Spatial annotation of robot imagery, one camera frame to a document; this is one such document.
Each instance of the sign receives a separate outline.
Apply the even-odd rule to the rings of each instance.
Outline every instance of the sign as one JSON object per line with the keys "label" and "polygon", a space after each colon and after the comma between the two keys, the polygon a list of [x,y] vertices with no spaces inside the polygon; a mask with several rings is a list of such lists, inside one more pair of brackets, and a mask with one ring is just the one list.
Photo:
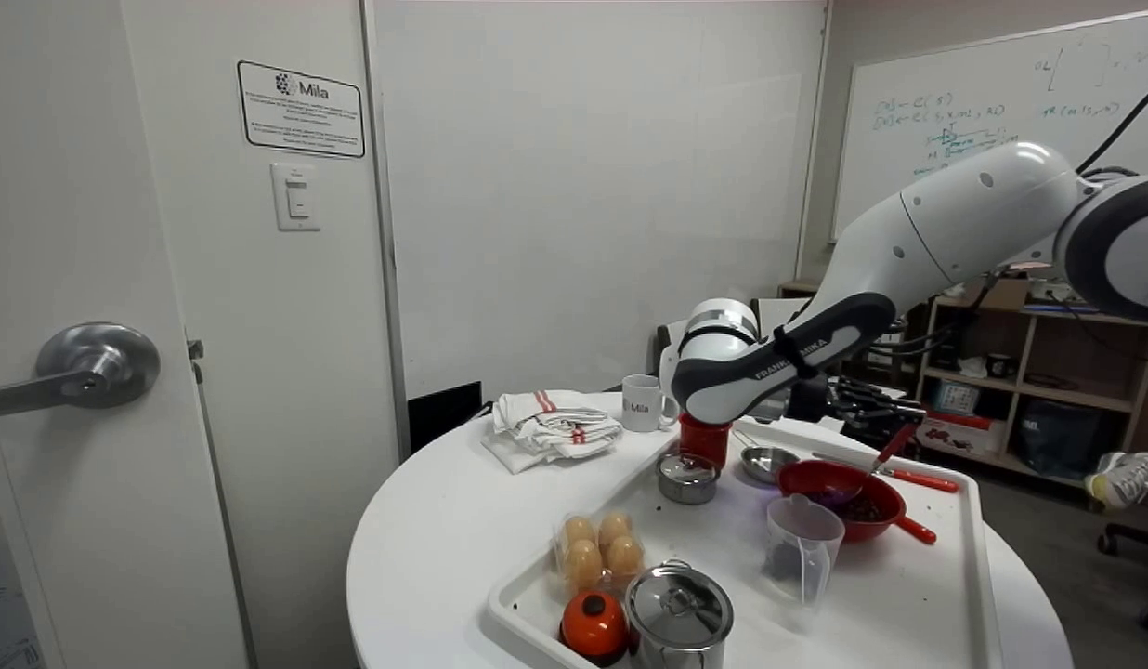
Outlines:
{"label": "sign", "polygon": [[363,157],[360,88],[239,61],[249,144]]}

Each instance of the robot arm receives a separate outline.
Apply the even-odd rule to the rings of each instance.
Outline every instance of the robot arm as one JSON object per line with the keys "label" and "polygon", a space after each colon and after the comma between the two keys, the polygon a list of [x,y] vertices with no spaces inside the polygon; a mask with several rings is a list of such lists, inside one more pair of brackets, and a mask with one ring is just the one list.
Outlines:
{"label": "robot arm", "polygon": [[703,300],[678,343],[672,393],[698,424],[733,424],[1055,232],[1055,257],[1065,257],[1080,299],[1148,321],[1148,180],[1104,190],[1031,140],[925,176],[839,234],[818,299],[768,343],[756,343],[746,305]]}

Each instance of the door handle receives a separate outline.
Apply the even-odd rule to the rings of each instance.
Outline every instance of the door handle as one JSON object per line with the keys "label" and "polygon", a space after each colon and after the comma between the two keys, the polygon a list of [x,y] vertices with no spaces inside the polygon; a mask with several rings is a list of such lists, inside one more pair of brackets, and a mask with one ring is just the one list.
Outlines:
{"label": "door handle", "polygon": [[32,378],[0,385],[0,418],[52,404],[111,410],[145,398],[159,378],[159,351],[122,325],[74,325],[46,343]]}

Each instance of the white door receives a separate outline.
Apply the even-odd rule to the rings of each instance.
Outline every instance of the white door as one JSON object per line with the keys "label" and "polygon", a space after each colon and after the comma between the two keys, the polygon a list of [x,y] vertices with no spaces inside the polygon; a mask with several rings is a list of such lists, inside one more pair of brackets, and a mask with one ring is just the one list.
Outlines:
{"label": "white door", "polygon": [[80,321],[142,328],[162,370],[0,420],[0,669],[240,669],[120,0],[0,0],[0,385]]}

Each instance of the wall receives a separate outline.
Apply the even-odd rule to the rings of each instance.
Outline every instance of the wall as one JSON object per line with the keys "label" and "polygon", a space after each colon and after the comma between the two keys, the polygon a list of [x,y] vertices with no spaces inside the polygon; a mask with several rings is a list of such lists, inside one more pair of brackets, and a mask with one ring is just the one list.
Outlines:
{"label": "wall", "polygon": [[846,88],[857,64],[901,61],[945,43],[1142,11],[1148,0],[837,0],[823,66],[815,197],[803,275],[823,273],[832,239]]}
{"label": "wall", "polygon": [[818,0],[370,0],[408,398],[611,385],[794,266]]}
{"label": "wall", "polygon": [[[360,3],[122,0],[122,16],[183,317],[208,346],[261,669],[327,669],[344,543],[396,445],[370,159],[245,144],[233,64],[363,88]],[[272,159],[318,172],[318,234],[276,232]]]}

